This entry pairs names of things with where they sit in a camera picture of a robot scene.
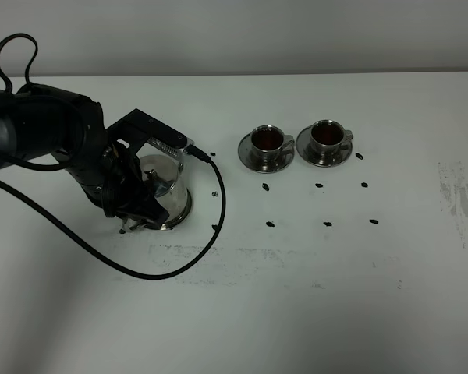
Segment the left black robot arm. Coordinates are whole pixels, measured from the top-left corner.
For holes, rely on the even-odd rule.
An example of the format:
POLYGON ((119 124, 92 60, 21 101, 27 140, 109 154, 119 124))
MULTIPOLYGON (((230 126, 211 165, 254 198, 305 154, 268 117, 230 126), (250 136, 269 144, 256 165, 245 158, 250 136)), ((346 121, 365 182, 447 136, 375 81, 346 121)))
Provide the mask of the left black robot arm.
POLYGON ((106 128, 98 102, 31 83, 15 95, 0 93, 0 153, 24 161, 51 154, 107 217, 159 225, 169 213, 144 181, 137 158, 153 121, 135 109, 106 128))

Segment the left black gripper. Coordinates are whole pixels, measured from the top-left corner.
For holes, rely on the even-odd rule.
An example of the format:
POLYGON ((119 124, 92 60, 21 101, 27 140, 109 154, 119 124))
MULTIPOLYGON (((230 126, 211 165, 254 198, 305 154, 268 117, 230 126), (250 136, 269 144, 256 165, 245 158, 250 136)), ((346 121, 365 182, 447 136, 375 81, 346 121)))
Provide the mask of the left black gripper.
POLYGON ((124 231, 159 229, 169 213, 145 186, 128 144, 109 138, 101 116, 84 116, 83 121, 88 126, 85 143, 67 167, 69 174, 107 217, 122 220, 124 231))

